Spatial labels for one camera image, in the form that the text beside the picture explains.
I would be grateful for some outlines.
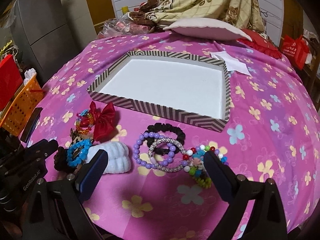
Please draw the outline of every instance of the red bow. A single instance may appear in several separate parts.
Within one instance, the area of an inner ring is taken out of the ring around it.
[[[91,102],[89,112],[93,115],[94,119],[94,131],[93,139],[95,141],[100,141],[101,139],[107,137],[114,130],[114,120],[116,111],[113,103],[110,102],[106,107],[100,112],[95,102]]]

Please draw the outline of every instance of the bed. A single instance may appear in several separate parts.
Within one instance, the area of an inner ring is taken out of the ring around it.
[[[132,148],[148,125],[170,123],[186,134],[186,149],[200,144],[214,146],[228,157],[234,173],[261,182],[272,177],[283,201],[288,231],[311,215],[320,196],[316,186],[319,116],[286,57],[276,60],[237,41],[221,43],[167,31],[91,42],[44,86],[46,95],[38,105],[43,111],[28,146],[45,138],[68,147],[76,113],[89,108],[91,102],[88,86],[130,50],[207,57],[210,52],[225,50],[244,62],[252,76],[229,73],[232,103],[230,120],[222,133],[116,107],[117,125],[111,141]],[[96,104],[101,109],[105,106]],[[166,135],[175,138],[174,134]],[[147,150],[143,145],[141,152]],[[46,166],[48,181],[63,176],[53,168],[53,156]],[[252,205],[249,203],[234,239],[241,237]],[[130,240],[207,239],[227,206],[214,187],[199,188],[183,171],[165,174],[135,163],[128,173],[103,175],[91,199],[84,203],[95,224]]]

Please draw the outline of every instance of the plastic basket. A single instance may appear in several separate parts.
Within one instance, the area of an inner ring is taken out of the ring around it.
[[[18,136],[43,97],[44,92],[35,75],[14,99],[8,112],[1,120],[0,127],[3,127],[12,135]]]

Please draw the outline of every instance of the gray refrigerator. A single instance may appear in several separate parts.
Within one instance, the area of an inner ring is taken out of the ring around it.
[[[60,0],[17,0],[11,25],[22,60],[37,72],[43,86],[80,51],[76,47]]]

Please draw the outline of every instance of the screw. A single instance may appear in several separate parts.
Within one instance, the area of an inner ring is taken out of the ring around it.
[[[67,175],[67,180],[73,180],[75,178],[75,175],[73,173],[70,173]]]
[[[273,185],[273,184],[276,183],[276,182],[274,181],[274,179],[272,179],[272,178],[267,179],[267,182],[268,182],[270,185]]]
[[[239,174],[239,175],[237,175],[237,179],[238,179],[239,181],[244,181],[244,180],[245,180],[245,176],[242,175],[242,174]]]
[[[37,184],[42,184],[44,182],[44,179],[43,178],[40,178],[40,179],[37,179]]]

